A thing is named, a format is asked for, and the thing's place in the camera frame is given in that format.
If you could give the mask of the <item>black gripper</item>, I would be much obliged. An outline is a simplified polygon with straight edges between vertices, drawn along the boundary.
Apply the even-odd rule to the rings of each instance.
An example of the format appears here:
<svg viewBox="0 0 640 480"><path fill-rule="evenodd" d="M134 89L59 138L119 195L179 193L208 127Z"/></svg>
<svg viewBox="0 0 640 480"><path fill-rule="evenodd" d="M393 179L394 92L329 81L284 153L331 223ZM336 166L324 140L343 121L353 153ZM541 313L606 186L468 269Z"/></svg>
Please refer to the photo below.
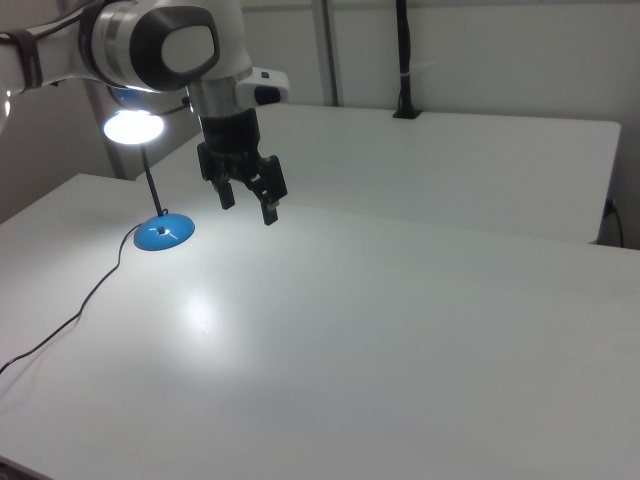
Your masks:
<svg viewBox="0 0 640 480"><path fill-rule="evenodd" d="M278 201L287 186L277 156L258 151L260 129L255 110L228 117L200 117L204 141L197 146L201 175L213 184L223 210L235 205L231 180L243 183L260 202L266 226L278 220Z"/></svg>

